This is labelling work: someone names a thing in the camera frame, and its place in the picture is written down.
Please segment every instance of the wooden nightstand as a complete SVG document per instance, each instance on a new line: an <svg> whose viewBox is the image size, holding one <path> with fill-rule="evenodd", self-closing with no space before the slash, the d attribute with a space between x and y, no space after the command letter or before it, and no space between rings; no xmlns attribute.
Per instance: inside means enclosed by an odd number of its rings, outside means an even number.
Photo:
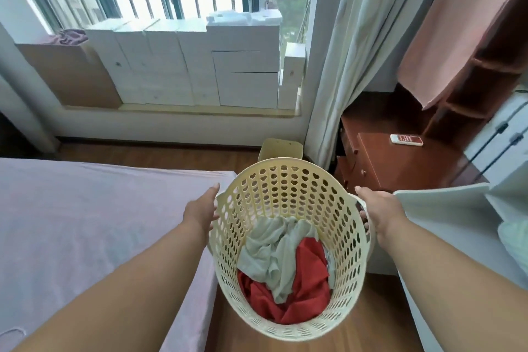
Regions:
<svg viewBox="0 0 528 352"><path fill-rule="evenodd" d="M473 183L479 171L467 163L463 153L442 142L423 139L422 147L393 144L389 134L359 133L358 149L352 157L338 159L336 178L348 192L359 185L373 190L435 189Z"/></svg>

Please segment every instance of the laundry basket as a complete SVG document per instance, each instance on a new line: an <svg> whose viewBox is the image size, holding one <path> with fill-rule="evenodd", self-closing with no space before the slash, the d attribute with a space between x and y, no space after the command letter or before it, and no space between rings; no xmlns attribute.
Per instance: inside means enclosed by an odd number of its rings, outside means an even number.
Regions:
<svg viewBox="0 0 528 352"><path fill-rule="evenodd" d="M307 341L335 328L348 315L363 286L366 262L374 246L373 225L365 227L356 208L360 198L322 168L294 158L273 158L242 171L217 196L220 218L209 234L220 287L235 312L252 328L272 338ZM258 216L295 216L317 228L335 258L335 288L319 316L282 325L266 320L250 307L237 279L237 261L246 234Z"/></svg>

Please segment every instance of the curtain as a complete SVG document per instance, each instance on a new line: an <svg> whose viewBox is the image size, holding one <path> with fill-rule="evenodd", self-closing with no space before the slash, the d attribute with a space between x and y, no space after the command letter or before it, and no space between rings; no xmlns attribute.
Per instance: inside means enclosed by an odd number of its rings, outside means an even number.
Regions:
<svg viewBox="0 0 528 352"><path fill-rule="evenodd" d="M341 114L392 53L424 0L341 0L326 55L305 152L328 168Z"/></svg>

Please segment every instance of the bed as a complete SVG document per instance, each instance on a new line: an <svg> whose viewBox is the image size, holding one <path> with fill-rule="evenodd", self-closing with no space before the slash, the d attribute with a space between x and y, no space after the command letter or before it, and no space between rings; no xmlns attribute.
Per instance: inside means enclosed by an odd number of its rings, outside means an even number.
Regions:
<svg viewBox="0 0 528 352"><path fill-rule="evenodd" d="M58 309L182 220L186 203L234 172L0 159L0 333L30 334ZM203 352L215 301L205 249L162 346ZM20 331L0 337L12 349Z"/></svg>

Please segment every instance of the person's right hand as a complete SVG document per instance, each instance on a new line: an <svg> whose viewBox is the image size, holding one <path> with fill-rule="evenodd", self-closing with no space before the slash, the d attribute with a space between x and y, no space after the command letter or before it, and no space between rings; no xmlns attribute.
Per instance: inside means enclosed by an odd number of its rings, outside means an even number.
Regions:
<svg viewBox="0 0 528 352"><path fill-rule="evenodd" d="M403 206L396 196L385 191L373 191L366 187L355 187L355 191L366 202L366 210L376 228L379 245L385 249L389 232L408 220ZM360 215L366 219L364 212Z"/></svg>

